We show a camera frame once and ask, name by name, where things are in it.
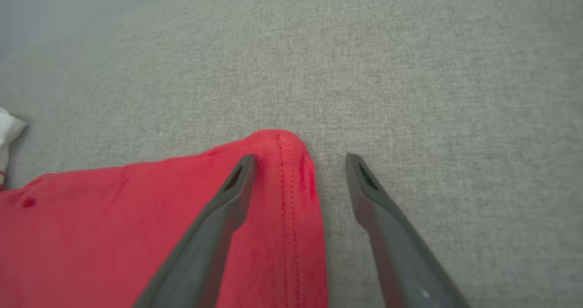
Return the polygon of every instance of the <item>gray wall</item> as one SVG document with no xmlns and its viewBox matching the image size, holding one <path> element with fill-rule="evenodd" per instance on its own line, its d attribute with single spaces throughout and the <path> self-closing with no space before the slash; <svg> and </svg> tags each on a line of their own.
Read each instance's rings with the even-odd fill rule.
<svg viewBox="0 0 583 308">
<path fill-rule="evenodd" d="M 157 0 L 0 0 L 0 59 L 35 42 L 78 36 L 87 25 Z"/>
</svg>

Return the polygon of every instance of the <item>gray couch cushion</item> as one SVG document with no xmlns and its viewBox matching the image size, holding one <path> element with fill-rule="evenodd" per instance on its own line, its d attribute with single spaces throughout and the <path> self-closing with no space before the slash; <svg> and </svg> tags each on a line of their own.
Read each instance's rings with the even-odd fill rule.
<svg viewBox="0 0 583 308">
<path fill-rule="evenodd" d="M 583 0 L 168 0 L 0 67 L 8 186 L 257 129 L 317 166 L 330 306 L 379 307 L 346 152 L 476 307 L 583 302 Z"/>
</svg>

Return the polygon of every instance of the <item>white cloth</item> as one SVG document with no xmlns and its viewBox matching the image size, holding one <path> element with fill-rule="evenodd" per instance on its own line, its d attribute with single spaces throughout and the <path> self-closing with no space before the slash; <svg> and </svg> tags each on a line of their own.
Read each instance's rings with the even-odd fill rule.
<svg viewBox="0 0 583 308">
<path fill-rule="evenodd" d="M 27 123 L 12 117 L 6 109 L 0 108 L 0 190 L 4 187 L 8 167 L 8 146 L 26 126 Z"/>
</svg>

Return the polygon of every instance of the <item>dark object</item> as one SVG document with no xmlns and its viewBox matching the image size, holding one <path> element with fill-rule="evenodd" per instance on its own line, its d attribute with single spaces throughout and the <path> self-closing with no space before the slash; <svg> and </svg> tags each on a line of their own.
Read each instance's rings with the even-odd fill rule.
<svg viewBox="0 0 583 308">
<path fill-rule="evenodd" d="M 148 284 L 135 308 L 214 308 L 231 237 L 245 221 L 256 159 L 244 156 Z"/>
<path fill-rule="evenodd" d="M 391 308 L 468 308 L 460 291 L 362 157 L 346 156 L 354 215 L 368 231 L 385 299 Z"/>
</svg>

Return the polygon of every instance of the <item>red fabric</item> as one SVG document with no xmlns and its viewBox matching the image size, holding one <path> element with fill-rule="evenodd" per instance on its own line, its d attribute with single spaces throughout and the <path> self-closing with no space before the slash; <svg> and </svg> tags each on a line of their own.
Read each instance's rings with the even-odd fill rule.
<svg viewBox="0 0 583 308">
<path fill-rule="evenodd" d="M 0 192 L 0 307 L 131 306 L 245 154 L 256 181 L 217 306 L 327 307 L 314 163 L 284 131 Z"/>
</svg>

